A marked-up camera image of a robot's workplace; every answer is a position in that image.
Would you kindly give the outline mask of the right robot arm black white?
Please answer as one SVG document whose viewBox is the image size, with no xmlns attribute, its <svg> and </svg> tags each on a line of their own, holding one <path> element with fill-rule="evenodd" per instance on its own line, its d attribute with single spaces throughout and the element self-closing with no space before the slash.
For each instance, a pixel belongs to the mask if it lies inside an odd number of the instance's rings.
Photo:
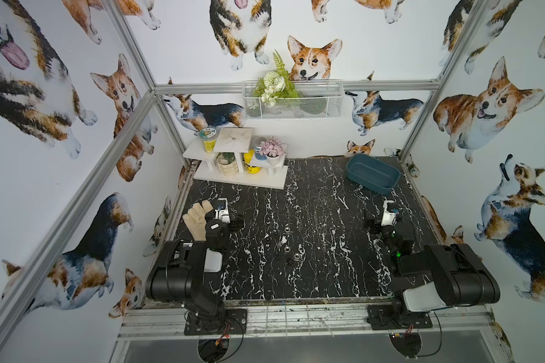
<svg viewBox="0 0 545 363">
<path fill-rule="evenodd" d="M 430 275 L 431 281 L 394 294 L 391 310 L 395 318 L 437 310 L 497 303 L 500 287 L 467 244 L 427 244 L 412 251 L 410 239 L 393 225 L 379 226 L 394 276 Z"/>
</svg>

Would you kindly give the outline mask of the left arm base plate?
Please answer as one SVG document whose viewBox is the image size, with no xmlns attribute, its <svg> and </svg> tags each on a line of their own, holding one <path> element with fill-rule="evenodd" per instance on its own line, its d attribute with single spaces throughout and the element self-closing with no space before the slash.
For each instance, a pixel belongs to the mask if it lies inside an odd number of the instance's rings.
<svg viewBox="0 0 545 363">
<path fill-rule="evenodd" d="M 186 316 L 185 336 L 244 335 L 248 310 L 225 309 L 215 317 L 189 312 Z"/>
</svg>

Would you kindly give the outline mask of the teal plastic storage box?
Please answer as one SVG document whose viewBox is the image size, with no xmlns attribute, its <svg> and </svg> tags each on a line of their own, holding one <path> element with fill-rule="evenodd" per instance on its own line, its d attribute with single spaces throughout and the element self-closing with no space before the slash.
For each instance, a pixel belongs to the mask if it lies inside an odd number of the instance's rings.
<svg viewBox="0 0 545 363">
<path fill-rule="evenodd" d="M 346 164 L 349 180 L 380 195 L 388 195 L 398 184 L 401 172 L 394 166 L 366 154 L 357 154 Z"/>
</svg>

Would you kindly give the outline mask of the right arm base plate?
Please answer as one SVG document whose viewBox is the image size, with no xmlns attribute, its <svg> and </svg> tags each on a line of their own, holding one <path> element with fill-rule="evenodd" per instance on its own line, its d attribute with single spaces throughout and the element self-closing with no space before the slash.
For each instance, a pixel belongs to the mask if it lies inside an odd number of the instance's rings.
<svg viewBox="0 0 545 363">
<path fill-rule="evenodd" d="M 424 312 L 395 312 L 392 306 L 368 305 L 366 321 L 374 331 L 393 331 L 413 329 L 430 329 L 433 323 L 428 313 Z"/>
</svg>

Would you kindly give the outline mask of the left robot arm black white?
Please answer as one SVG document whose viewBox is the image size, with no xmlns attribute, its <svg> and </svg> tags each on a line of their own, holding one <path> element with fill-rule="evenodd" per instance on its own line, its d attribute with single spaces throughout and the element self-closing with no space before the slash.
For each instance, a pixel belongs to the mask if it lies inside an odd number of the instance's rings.
<svg viewBox="0 0 545 363">
<path fill-rule="evenodd" d="M 206 238 L 166 242 L 145 284 L 148 299 L 183 304 L 186 336 L 228 334 L 232 328 L 222 298 L 204 284 L 207 252 L 213 245 L 229 241 L 229 225 L 219 219 L 208 221 Z"/>
</svg>

